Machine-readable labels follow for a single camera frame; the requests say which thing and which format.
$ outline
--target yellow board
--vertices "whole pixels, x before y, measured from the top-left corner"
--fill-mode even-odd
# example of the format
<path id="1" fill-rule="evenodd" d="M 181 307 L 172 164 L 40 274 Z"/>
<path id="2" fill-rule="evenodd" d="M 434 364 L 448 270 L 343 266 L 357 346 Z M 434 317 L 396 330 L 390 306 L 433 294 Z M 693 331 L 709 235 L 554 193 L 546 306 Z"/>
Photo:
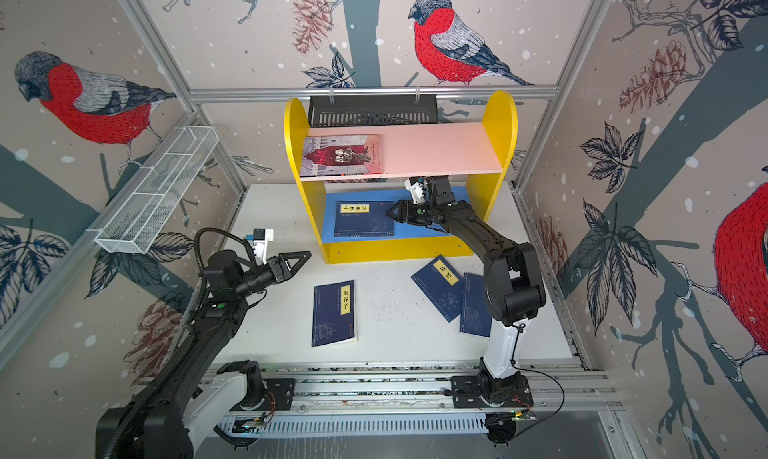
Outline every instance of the yellow board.
<path id="1" fill-rule="evenodd" d="M 496 91 L 482 120 L 485 132 L 491 140 L 494 152 L 503 170 L 498 174 L 470 174 L 467 177 L 467 192 L 472 207 L 478 216 L 488 220 L 491 209 L 502 187 L 504 176 L 512 161 L 514 146 L 518 137 L 518 116 L 514 99 L 509 93 Z M 312 231 L 327 264 L 350 262 L 393 261 L 404 259 L 432 259 L 437 255 L 455 257 L 472 255 L 463 241 L 453 235 L 417 239 L 384 239 L 361 241 L 359 243 L 322 243 L 322 221 L 326 208 L 326 187 L 322 181 L 302 182 L 299 177 L 304 138 L 310 132 L 310 123 L 301 101 L 292 99 L 286 105 L 285 119 L 286 152 L 293 179 L 299 188 Z"/>

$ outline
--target gray floor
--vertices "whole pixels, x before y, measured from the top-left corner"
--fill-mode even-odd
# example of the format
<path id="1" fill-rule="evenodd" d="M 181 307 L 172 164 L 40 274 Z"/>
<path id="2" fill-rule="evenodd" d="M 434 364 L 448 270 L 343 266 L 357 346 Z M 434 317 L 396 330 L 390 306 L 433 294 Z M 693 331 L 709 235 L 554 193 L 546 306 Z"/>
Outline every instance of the gray floor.
<path id="1" fill-rule="evenodd" d="M 484 435 L 400 435 L 272 439 L 249 451 L 232 450 L 218 437 L 200 446 L 196 459 L 506 459 L 515 457 L 583 457 L 613 459 L 596 412 L 559 412 L 546 423 L 514 439 L 510 447 L 494 447 Z"/>

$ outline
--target book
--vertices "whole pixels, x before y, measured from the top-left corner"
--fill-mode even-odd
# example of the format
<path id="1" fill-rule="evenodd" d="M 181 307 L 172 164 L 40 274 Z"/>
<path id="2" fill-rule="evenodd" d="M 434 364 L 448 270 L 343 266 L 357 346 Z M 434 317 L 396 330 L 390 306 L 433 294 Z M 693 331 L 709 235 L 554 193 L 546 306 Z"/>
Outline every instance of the book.
<path id="1" fill-rule="evenodd" d="M 439 255 L 411 276 L 418 288 L 448 322 L 462 311 L 464 279 Z"/>
<path id="2" fill-rule="evenodd" d="M 395 235 L 395 221 L 386 212 L 395 201 L 337 201 L 333 237 Z"/>
<path id="3" fill-rule="evenodd" d="M 491 312 L 485 304 L 485 285 L 481 275 L 464 273 L 462 321 L 458 330 L 467 334 L 491 337 Z"/>
<path id="4" fill-rule="evenodd" d="M 355 282 L 315 286 L 312 347 L 356 340 Z"/>
<path id="5" fill-rule="evenodd" d="M 304 138 L 299 176 L 354 176 L 382 172 L 378 134 Z"/>

